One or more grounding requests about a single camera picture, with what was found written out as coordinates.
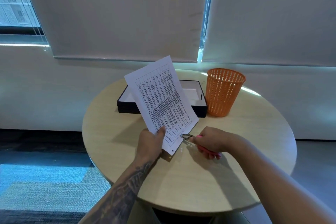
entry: orange basket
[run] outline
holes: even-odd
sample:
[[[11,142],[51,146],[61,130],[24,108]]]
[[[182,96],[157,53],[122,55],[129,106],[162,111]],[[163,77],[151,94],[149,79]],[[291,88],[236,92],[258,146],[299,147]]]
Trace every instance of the orange basket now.
[[[210,69],[205,96],[208,113],[217,117],[227,116],[245,81],[246,77],[237,71],[225,68]]]

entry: black box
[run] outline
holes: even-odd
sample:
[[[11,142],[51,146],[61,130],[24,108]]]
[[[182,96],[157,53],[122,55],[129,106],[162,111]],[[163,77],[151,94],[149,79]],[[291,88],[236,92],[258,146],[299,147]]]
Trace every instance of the black box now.
[[[205,118],[208,106],[200,82],[191,80],[180,80],[180,82],[197,117]],[[121,113],[140,113],[128,86],[117,100],[117,106],[118,112]]]

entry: building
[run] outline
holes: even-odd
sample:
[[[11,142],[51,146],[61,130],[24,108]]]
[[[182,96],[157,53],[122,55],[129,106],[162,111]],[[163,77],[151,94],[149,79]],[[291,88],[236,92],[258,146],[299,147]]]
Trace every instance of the building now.
[[[40,27],[30,0],[0,0],[0,27]]]

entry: floor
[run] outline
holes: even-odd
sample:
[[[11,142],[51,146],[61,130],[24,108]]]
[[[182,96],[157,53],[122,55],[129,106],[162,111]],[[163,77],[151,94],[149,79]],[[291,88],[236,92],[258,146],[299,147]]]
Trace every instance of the floor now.
[[[336,142],[297,141],[297,148],[293,177],[336,211]],[[1,224],[78,223],[109,188],[80,132],[0,129]],[[164,223],[177,217],[156,213]],[[251,224],[271,223],[262,205],[244,214]],[[208,220],[183,217],[184,223]]]

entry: person's left hand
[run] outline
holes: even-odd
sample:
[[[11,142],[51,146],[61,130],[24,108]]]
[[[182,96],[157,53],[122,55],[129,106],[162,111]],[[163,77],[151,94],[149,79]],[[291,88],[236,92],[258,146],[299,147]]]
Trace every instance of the person's left hand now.
[[[135,154],[135,161],[154,162],[161,153],[163,138],[166,134],[166,127],[161,127],[154,135],[148,129],[141,131],[139,135],[138,148]]]

